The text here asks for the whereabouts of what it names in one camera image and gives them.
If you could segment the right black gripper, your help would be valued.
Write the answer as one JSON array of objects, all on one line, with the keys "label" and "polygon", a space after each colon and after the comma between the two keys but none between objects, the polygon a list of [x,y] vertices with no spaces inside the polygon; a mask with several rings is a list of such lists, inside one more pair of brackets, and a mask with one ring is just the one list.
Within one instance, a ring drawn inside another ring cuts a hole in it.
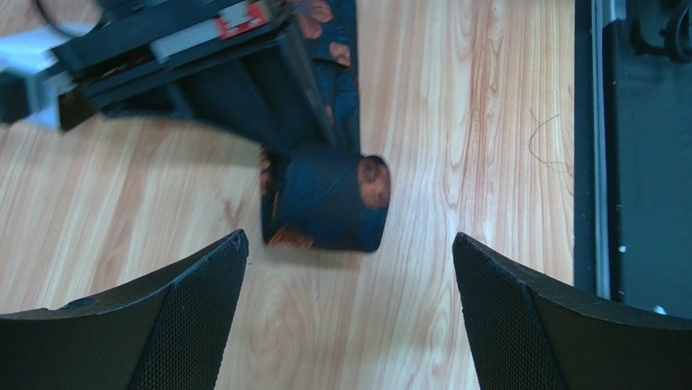
[{"label": "right black gripper", "polygon": [[302,133],[280,45],[214,55],[281,26],[286,2],[98,5],[94,25],[59,24],[35,1],[44,26],[2,38],[2,124],[66,131],[103,112],[198,122],[280,155],[318,143]]}]

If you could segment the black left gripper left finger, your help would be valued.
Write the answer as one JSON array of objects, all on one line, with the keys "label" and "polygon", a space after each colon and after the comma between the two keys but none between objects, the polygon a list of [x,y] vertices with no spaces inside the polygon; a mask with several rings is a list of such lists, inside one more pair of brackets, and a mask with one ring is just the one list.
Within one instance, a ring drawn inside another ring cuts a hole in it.
[{"label": "black left gripper left finger", "polygon": [[2,388],[214,388],[248,255],[238,230],[59,309],[4,314]]}]

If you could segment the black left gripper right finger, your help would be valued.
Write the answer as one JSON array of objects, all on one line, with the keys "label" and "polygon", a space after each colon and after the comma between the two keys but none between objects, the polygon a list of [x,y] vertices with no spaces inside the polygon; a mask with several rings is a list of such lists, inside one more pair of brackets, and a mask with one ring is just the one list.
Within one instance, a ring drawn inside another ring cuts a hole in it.
[{"label": "black left gripper right finger", "polygon": [[689,319],[580,291],[464,233],[452,252],[481,388],[690,388]]}]

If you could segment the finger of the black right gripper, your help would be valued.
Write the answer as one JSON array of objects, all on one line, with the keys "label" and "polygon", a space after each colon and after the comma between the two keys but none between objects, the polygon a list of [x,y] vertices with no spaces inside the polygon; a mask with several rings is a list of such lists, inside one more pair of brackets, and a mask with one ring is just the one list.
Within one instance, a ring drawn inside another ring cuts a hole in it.
[{"label": "finger of the black right gripper", "polygon": [[300,109],[300,127],[306,140],[336,146],[337,139],[328,118],[326,103],[318,87],[311,58],[296,24],[283,24],[279,32],[280,51],[294,81]]}]

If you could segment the black orange floral tie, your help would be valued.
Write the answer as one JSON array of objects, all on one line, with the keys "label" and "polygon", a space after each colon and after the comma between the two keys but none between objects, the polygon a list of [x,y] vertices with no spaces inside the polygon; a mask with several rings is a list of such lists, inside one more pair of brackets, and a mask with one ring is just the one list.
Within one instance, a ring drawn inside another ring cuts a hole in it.
[{"label": "black orange floral tie", "polygon": [[383,237],[391,178],[382,158],[361,154],[357,4],[292,7],[337,144],[313,142],[288,157],[262,149],[263,240],[269,247],[372,253]]}]

